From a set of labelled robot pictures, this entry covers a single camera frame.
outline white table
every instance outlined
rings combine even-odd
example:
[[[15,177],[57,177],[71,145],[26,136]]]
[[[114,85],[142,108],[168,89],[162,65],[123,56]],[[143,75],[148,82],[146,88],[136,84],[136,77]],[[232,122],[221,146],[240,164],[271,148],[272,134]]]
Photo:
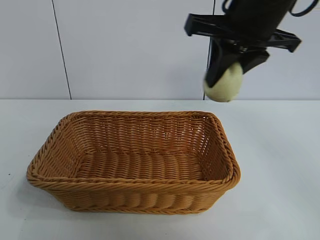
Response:
[[[196,215],[70,211],[25,174],[58,120],[80,110],[213,112],[242,178]],[[320,101],[0,100],[0,113],[3,240],[320,239]]]

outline wicker basket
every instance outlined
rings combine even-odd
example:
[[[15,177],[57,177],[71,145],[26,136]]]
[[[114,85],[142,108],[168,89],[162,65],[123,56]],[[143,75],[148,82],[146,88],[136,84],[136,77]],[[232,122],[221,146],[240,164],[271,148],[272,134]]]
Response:
[[[212,113],[82,111],[58,123],[27,179],[74,211],[191,214],[240,170]]]

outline cream-colored egg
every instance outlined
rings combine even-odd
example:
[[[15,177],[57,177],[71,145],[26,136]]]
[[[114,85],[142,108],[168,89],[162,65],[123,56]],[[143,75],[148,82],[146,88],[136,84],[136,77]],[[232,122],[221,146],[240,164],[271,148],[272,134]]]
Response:
[[[242,85],[243,69],[239,62],[232,64],[222,75],[219,81],[213,86],[209,87],[204,81],[203,88],[205,95],[216,102],[230,102],[233,100]]]

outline basket rim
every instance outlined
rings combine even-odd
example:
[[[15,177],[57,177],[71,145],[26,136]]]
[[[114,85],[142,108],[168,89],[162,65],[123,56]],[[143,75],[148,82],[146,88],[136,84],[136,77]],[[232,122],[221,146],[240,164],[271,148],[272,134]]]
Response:
[[[95,177],[95,178],[69,178],[69,177],[45,177],[41,174],[38,174],[37,167],[44,161],[44,156],[50,150],[48,147],[55,141],[55,138],[61,133],[64,129],[65,125],[72,121],[77,116],[85,116],[85,115],[122,115],[122,114],[132,114],[132,116],[143,116],[145,114],[153,114],[154,118],[161,117],[163,119],[164,115],[167,117],[179,117],[183,115],[192,115],[194,117],[208,117],[214,123],[215,131],[219,132],[219,145],[220,148],[224,150],[224,160],[228,161],[231,168],[229,169],[229,174],[224,179],[219,180],[192,180],[192,179],[150,179],[150,178],[141,178],[141,179],[130,179],[130,178],[102,178],[102,177]],[[85,189],[94,188],[94,186],[99,186],[99,189],[116,189],[114,186],[122,185],[125,187],[132,188],[136,186],[139,189],[141,185],[161,185],[164,188],[173,187],[176,185],[183,185],[186,188],[191,188],[196,191],[196,188],[199,189],[201,192],[208,190],[218,190],[224,186],[224,190],[226,185],[233,188],[240,180],[241,172],[238,166],[238,163],[235,159],[235,155],[231,149],[230,143],[227,140],[226,134],[224,132],[223,126],[220,120],[212,113],[212,112],[204,112],[204,111],[103,111],[103,110],[86,110],[86,111],[78,111],[68,114],[67,116],[63,117],[59,122],[58,125],[53,129],[50,136],[47,138],[43,146],[34,156],[33,160],[28,166],[26,177],[28,181],[34,185],[35,187],[39,187],[42,189],[50,189],[50,190],[60,190],[61,188],[67,187],[69,190],[79,190],[82,187],[86,186]]]

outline white wall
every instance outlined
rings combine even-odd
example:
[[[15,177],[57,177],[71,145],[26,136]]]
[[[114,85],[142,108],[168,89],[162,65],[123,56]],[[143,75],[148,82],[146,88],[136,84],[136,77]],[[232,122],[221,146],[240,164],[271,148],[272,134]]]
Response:
[[[213,0],[54,4],[73,99],[202,99],[209,39],[183,26],[188,13],[211,14]],[[297,11],[308,4],[299,0]],[[320,99],[319,20],[319,8],[287,14],[280,28],[302,44],[293,54],[270,49],[238,99]],[[2,0],[0,30],[0,99],[69,98],[51,0]]]
[[[201,99],[212,0],[54,0],[73,99]]]
[[[0,1],[0,99],[68,99],[50,0]]]

